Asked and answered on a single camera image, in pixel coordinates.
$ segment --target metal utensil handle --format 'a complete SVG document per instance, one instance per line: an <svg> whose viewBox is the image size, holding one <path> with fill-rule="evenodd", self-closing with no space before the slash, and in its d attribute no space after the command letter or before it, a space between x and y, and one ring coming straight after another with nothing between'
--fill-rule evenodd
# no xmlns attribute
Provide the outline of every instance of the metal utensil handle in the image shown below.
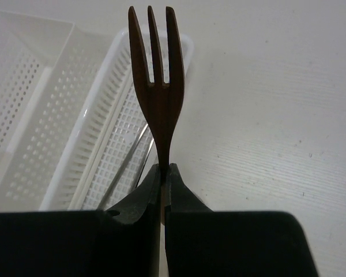
<svg viewBox="0 0 346 277"><path fill-rule="evenodd" d="M103 209L104 206L106 205L106 202L108 201L110 194L112 193L112 191L114 190L114 188L116 187L116 185L119 182L119 179L121 178L124 170L126 169L130 159L132 158L134 151L137 148L138 143L141 141L142 137L144 136L145 132L148 129L148 124L145 124L145 126L143 128L140 129L140 131L138 132L136 139L134 140L131 148L129 149L125 159L123 160L120 168L118 169L118 171L116 172L113 180L111 181L109 187L107 188L102 200L100 201L100 204L97 206L97 209Z"/></svg>
<svg viewBox="0 0 346 277"><path fill-rule="evenodd" d="M151 151L151 148L152 148L152 145L154 144L154 139L151 138L151 141L149 143L149 145L147 146L147 148L145 149L145 152L141 158L141 163L140 163L140 166L138 167L137 169L137 172L134 176L134 179L133 179L133 182L132 182L132 186L130 187L128 193L131 193L138 185L138 182L141 178L141 174L142 174L142 171L144 170L145 168L145 165L146 165L146 162L148 160L148 156L150 154L150 151Z"/></svg>

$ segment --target brown fork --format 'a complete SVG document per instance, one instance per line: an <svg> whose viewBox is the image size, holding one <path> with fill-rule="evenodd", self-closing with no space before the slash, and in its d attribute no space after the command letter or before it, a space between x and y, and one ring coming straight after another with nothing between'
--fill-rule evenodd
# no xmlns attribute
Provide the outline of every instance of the brown fork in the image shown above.
<svg viewBox="0 0 346 277"><path fill-rule="evenodd" d="M141 110L155 140L162 183L165 181L169 168L170 145L185 93L185 72L173 8L166 8L166 18L170 79L168 84L164 82L163 78L163 62L154 14L151 6L148 7L154 71L154 83L152 83L149 81L145 47L136 13L133 7L130 7L128 12L134 88Z"/></svg>

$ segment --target black holder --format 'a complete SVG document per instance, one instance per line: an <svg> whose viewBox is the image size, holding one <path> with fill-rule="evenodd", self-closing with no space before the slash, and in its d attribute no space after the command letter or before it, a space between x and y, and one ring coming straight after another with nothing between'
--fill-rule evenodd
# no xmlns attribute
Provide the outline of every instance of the black holder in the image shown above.
<svg viewBox="0 0 346 277"><path fill-rule="evenodd" d="M154 165L107 211L0 214L0 276L158 276L160 188ZM213 212L175 164L166 190L170 277L318 276L292 215Z"/></svg>

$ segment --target white plastic basket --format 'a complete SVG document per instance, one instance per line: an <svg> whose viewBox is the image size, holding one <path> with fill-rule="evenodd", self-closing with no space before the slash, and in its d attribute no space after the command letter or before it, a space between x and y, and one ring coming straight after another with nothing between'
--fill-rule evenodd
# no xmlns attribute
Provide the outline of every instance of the white plastic basket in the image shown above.
<svg viewBox="0 0 346 277"><path fill-rule="evenodd" d="M149 31L141 28L152 74ZM165 81L169 80L166 32L159 31ZM181 35L185 69L188 68L193 42ZM145 119L138 104L131 75L128 30L114 39L101 70L82 108L54 174L42 209L96 208L123 162ZM110 202L123 198L140 165L142 153L152 136L146 134L115 189Z"/></svg>
<svg viewBox="0 0 346 277"><path fill-rule="evenodd" d="M39 209L106 52L72 23L0 11L0 211Z"/></svg>

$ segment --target white surface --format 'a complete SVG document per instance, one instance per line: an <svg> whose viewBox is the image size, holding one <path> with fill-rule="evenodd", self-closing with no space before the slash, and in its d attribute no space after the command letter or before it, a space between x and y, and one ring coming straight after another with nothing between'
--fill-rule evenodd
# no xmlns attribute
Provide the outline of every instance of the white surface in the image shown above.
<svg viewBox="0 0 346 277"><path fill-rule="evenodd" d="M195 43L171 161L214 209L293 213L321 276L346 276L346 1L0 0L116 33L174 7Z"/></svg>

